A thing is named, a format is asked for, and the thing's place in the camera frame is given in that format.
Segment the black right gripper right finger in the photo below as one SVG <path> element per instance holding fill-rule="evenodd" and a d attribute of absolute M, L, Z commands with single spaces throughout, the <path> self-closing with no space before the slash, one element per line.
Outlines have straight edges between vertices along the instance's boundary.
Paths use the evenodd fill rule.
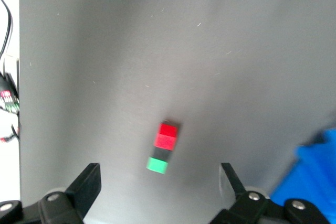
<path fill-rule="evenodd" d="M 257 190 L 247 190 L 230 163 L 219 166 L 224 208 L 209 224 L 330 224 L 311 202 L 290 198 L 283 206 Z"/>

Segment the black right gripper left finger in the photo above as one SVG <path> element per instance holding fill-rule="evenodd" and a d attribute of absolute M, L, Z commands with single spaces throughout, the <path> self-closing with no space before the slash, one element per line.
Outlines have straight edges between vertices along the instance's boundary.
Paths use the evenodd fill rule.
<path fill-rule="evenodd" d="M 100 164 L 90 163 L 65 191 L 52 191 L 27 207 L 19 200 L 0 202 L 0 224 L 85 224 L 100 191 Z"/>

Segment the small green cube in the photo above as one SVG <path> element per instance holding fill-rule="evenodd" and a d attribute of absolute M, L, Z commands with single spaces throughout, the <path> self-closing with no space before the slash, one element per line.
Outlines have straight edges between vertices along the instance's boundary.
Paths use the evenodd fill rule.
<path fill-rule="evenodd" d="M 165 174 L 168 164 L 169 163 L 167 161 L 149 157 L 146 168 L 156 173 Z"/>

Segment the small red cube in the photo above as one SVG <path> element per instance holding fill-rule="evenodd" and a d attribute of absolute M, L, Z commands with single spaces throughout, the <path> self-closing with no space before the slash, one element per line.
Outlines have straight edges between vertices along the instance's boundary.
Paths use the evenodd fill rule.
<path fill-rule="evenodd" d="M 161 123 L 154 141 L 157 148 L 173 151 L 177 142 L 178 128 L 169 124 Z"/>

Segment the small black cube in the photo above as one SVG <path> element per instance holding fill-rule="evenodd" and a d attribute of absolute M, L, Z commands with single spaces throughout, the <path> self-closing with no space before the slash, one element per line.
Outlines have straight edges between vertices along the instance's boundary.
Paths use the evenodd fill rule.
<path fill-rule="evenodd" d="M 173 152 L 170 151 L 170 150 L 155 147 L 153 149 L 153 153 L 152 153 L 151 157 L 153 157 L 155 159 L 158 159 L 158 160 L 161 160 L 161 161 L 168 162 L 171 158 L 172 153 Z"/>

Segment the blue plastic storage bin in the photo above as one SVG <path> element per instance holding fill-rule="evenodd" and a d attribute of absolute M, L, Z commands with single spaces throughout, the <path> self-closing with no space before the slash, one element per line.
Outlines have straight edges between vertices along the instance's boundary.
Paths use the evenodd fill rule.
<path fill-rule="evenodd" d="M 336 224 L 336 128 L 322 133 L 322 142 L 299 146 L 297 161 L 271 193 L 284 205 L 289 198 L 315 204 L 331 224 Z"/>

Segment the black electronic device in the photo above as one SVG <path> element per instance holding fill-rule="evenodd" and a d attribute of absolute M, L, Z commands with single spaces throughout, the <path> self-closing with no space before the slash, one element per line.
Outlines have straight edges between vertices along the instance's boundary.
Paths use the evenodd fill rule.
<path fill-rule="evenodd" d="M 19 114 L 19 95 L 14 80 L 9 73 L 0 73 L 0 109 Z"/>

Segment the dark grey table mat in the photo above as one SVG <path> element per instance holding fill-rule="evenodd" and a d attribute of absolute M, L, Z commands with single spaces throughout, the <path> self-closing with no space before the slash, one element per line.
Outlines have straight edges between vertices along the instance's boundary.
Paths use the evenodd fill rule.
<path fill-rule="evenodd" d="M 336 125 L 336 0 L 19 0 L 24 205 L 89 163 L 87 224 L 207 224 L 219 165 L 267 192 Z M 165 174 L 146 168 L 178 128 Z"/>

